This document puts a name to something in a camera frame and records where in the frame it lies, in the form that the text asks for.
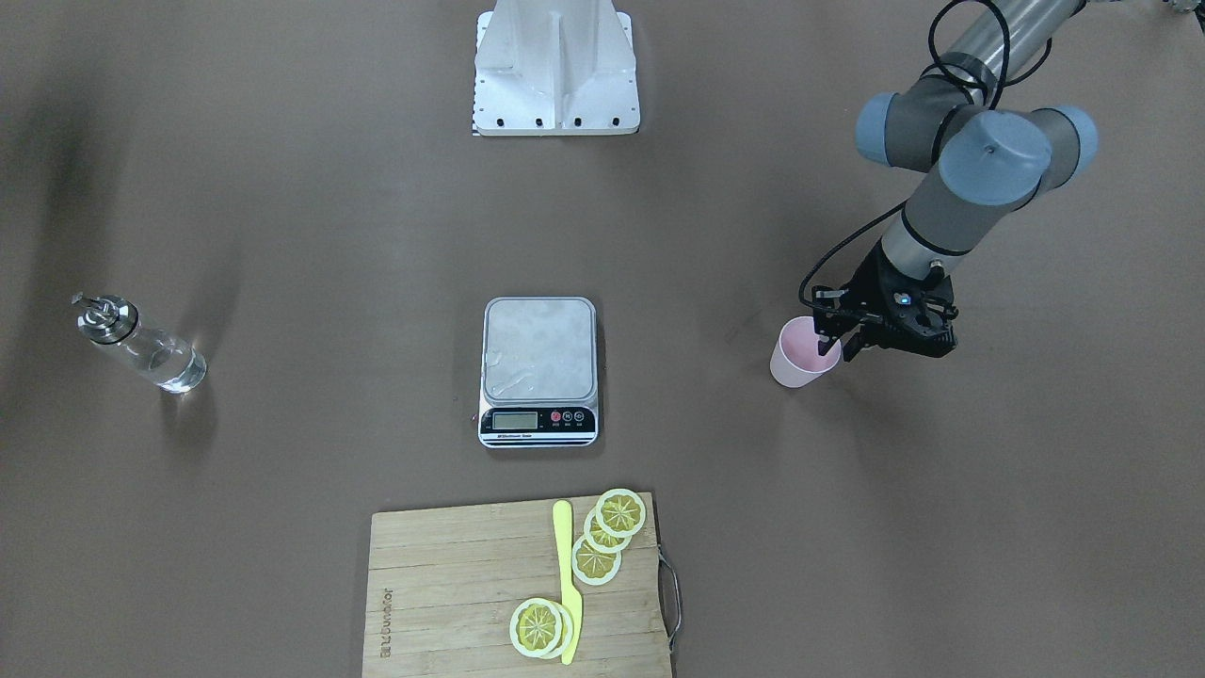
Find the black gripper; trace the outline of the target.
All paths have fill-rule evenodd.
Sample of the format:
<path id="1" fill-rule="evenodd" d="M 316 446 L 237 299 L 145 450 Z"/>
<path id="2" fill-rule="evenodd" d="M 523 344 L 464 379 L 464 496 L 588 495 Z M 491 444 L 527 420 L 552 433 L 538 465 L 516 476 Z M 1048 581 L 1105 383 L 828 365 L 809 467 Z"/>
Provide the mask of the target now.
<path id="1" fill-rule="evenodd" d="M 874 244 L 841 289 L 811 289 L 811 305 L 819 356 L 829 355 L 847 334 L 845 362 L 875 347 L 929 359 L 941 359 L 958 347 L 951 276 L 935 283 L 910 278 L 890 263 L 881 244 Z"/>

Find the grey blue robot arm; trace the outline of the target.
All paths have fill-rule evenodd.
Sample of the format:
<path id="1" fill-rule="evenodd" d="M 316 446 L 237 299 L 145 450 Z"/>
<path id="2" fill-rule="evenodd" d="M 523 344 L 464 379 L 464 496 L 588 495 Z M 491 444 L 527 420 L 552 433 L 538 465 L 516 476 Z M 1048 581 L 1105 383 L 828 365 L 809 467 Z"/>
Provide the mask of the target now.
<path id="1" fill-rule="evenodd" d="M 848 282 L 801 282 L 819 355 L 840 350 L 851 361 L 881 347 L 937 359 L 956 348 L 956 267 L 1003 218 L 1066 185 L 1097 158 L 1097 123 L 1083 110 L 1000 106 L 1081 8 L 1081 1 L 986 1 L 948 51 L 928 45 L 931 60 L 909 90 L 865 104 L 857 151 L 923 179 L 878 218 L 884 232 Z"/>

